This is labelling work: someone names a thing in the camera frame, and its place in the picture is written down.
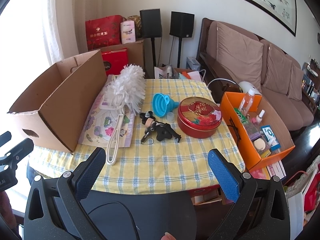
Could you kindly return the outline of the person right hand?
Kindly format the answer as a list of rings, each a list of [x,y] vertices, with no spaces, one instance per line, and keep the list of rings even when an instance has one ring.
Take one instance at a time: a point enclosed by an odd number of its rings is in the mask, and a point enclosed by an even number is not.
[[[172,234],[165,232],[161,240],[176,240],[176,238]]]

